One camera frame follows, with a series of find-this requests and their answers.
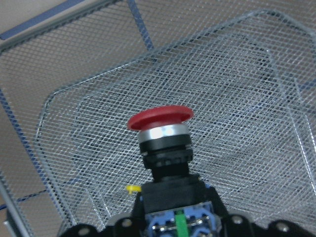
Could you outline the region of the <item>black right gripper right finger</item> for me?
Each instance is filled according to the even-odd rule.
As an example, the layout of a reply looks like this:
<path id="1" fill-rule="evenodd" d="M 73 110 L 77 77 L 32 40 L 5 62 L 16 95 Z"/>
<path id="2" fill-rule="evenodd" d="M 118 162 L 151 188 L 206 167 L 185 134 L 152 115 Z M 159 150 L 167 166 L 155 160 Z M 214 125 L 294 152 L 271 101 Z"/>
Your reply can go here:
<path id="1" fill-rule="evenodd" d="M 288 220 L 278 219 L 260 227 L 246 214 L 231 213 L 222 202 L 214 187 L 206 188 L 214 212 L 220 217 L 220 237 L 314 237 L 315 234 Z"/>

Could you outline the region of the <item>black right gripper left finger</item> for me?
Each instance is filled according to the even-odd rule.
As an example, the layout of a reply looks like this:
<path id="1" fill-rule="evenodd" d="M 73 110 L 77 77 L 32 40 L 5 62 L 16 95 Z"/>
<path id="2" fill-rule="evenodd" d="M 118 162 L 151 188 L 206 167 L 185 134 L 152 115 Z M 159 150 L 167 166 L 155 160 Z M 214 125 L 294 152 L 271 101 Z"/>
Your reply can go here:
<path id="1" fill-rule="evenodd" d="M 77 224 L 59 236 L 61 237 L 143 237 L 145 222 L 133 214 L 121 213 L 108 221 L 107 226 L 98 231 L 89 224 Z"/>

